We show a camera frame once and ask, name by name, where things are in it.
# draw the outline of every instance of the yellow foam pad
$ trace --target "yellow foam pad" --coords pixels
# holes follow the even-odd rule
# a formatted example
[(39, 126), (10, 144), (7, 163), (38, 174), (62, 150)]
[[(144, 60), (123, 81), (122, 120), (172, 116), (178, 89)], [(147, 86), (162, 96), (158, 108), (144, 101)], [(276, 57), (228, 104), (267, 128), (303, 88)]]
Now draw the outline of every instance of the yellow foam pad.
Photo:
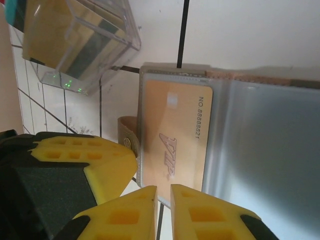
[(192, 188), (171, 185), (174, 240), (255, 240), (240, 216), (254, 212)]
[(130, 149), (101, 137), (56, 136), (37, 144), (31, 155), (39, 161), (88, 163), (84, 173), (98, 205), (119, 197), (137, 171)]
[(90, 222), (77, 240), (155, 240), (157, 187), (147, 186), (85, 210)]

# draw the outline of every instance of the leather strap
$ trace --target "leather strap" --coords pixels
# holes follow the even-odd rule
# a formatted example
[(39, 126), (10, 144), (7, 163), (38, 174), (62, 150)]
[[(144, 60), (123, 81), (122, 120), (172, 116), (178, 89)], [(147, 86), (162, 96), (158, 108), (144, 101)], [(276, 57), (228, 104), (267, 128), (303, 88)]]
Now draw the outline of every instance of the leather strap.
[(118, 118), (118, 143), (131, 149), (136, 157), (139, 155), (137, 117), (122, 116)]

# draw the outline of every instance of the gold card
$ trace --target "gold card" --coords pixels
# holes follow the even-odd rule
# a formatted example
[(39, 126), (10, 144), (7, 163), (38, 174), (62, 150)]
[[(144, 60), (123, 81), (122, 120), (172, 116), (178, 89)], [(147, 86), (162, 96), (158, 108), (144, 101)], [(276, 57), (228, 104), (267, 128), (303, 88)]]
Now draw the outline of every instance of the gold card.
[(141, 183), (168, 205), (171, 184), (202, 189), (212, 100), (209, 86), (145, 83)]

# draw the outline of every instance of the clear plastic box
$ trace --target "clear plastic box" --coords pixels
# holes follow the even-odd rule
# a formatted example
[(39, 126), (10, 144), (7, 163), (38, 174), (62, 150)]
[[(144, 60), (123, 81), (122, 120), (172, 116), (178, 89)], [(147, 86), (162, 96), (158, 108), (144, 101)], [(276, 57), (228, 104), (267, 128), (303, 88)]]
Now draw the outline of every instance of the clear plastic box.
[(128, 0), (27, 2), (23, 58), (52, 68), (44, 84), (90, 95), (140, 47)]

